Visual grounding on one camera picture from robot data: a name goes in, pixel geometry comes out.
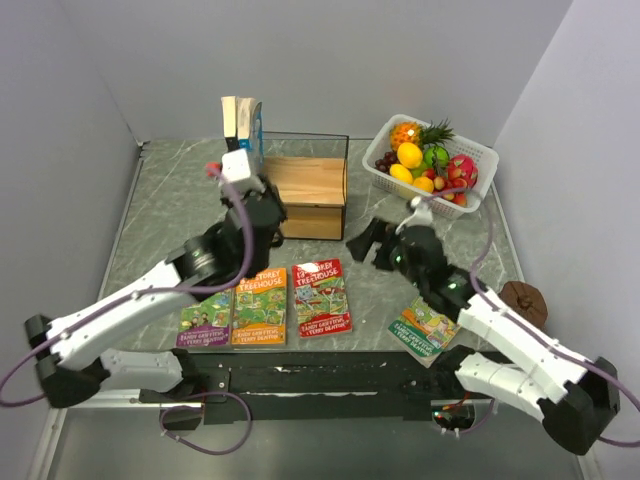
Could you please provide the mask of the red 13-storey treehouse book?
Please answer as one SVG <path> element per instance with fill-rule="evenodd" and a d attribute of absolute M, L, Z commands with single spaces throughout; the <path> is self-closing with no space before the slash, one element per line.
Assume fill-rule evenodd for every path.
<path fill-rule="evenodd" d="M 298 334 L 303 339 L 349 333 L 349 311 L 338 258 L 296 264 L 291 269 Z"/>

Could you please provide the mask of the blue comic cover book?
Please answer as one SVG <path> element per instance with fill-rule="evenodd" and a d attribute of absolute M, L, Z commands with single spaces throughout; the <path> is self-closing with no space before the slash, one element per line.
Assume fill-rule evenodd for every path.
<path fill-rule="evenodd" d="M 261 170 L 264 163 L 262 102 L 252 97 L 237 97 L 236 113 L 239 148 L 246 150 Z"/>

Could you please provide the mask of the dark grey cover book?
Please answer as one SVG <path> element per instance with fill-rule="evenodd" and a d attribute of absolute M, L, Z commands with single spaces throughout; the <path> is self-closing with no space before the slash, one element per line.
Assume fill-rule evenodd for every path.
<path fill-rule="evenodd" d="M 223 136 L 229 151 L 239 149 L 237 137 L 237 97 L 223 96 L 221 98 L 222 107 L 222 130 Z"/>

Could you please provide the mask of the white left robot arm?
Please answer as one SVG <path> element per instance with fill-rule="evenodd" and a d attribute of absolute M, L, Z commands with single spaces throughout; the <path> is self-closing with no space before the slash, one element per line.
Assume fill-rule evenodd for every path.
<path fill-rule="evenodd" d="M 78 405 L 105 390 L 139 388 L 185 402 L 206 381 L 184 349 L 129 352 L 115 344 L 135 330 L 228 290 L 267 268 L 283 242 L 286 210 L 265 176 L 244 194 L 228 187 L 225 218 L 186 241 L 141 278 L 65 317 L 25 323 L 35 370 L 53 408 Z"/>

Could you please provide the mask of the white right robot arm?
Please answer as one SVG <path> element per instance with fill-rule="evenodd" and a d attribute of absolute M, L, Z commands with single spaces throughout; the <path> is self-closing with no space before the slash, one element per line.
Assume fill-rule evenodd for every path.
<path fill-rule="evenodd" d="M 534 328 L 492 289 L 450 263 L 431 227 L 374 218 L 346 246 L 357 262 L 376 246 L 377 269 L 401 273 L 430 307 L 510 360 L 504 365 L 455 348 L 446 357 L 451 365 L 437 374 L 444 396 L 456 399 L 469 391 L 517 408 L 575 455 L 586 454 L 619 412 L 618 372 L 611 362 L 590 360 Z"/>

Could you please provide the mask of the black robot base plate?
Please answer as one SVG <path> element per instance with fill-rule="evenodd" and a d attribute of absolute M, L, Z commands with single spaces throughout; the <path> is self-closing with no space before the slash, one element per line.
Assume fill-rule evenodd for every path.
<path fill-rule="evenodd" d="M 464 397 L 445 361 L 426 368 L 404 351 L 198 353 L 205 424 L 245 417 L 219 392 L 241 397 L 255 420 L 400 417 L 429 421 L 437 403 Z"/>

